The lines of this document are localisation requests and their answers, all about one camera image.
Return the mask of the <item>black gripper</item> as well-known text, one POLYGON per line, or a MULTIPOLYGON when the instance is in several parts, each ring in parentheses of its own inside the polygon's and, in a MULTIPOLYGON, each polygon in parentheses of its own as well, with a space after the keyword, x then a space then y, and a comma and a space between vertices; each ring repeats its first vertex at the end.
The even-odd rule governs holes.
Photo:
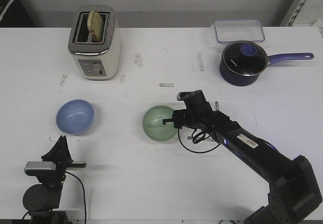
POLYGON ((213 110, 210 103, 206 101, 203 92, 183 102, 186 108, 173 111, 172 118, 163 119, 163 125, 173 123, 176 129, 181 129, 182 127, 200 130, 214 129, 209 119, 213 114, 213 110))
POLYGON ((37 179, 43 184, 61 184, 66 178, 66 169, 85 168, 85 161, 73 161, 66 136, 60 136, 52 149, 41 157, 40 170, 37 179), (54 162, 60 159, 61 145, 63 143, 64 162, 54 162))

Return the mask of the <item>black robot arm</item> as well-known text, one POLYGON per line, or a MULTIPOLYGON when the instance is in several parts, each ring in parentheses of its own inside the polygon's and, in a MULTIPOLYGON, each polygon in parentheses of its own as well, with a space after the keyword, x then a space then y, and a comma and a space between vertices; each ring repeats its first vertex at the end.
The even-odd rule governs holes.
POLYGON ((85 168, 86 162, 73 161, 66 136, 60 136, 41 161, 26 163, 24 173, 37 177, 39 183, 29 187, 23 196, 23 206, 30 223, 72 223, 65 211, 58 211, 63 183, 68 168, 85 168))
POLYGON ((200 129, 268 182, 268 205, 247 217, 245 223, 300 223, 322 203, 315 174, 305 156, 288 159, 229 116, 213 110, 202 90, 180 92, 177 100, 183 101, 186 108, 173 111, 163 124, 200 129))

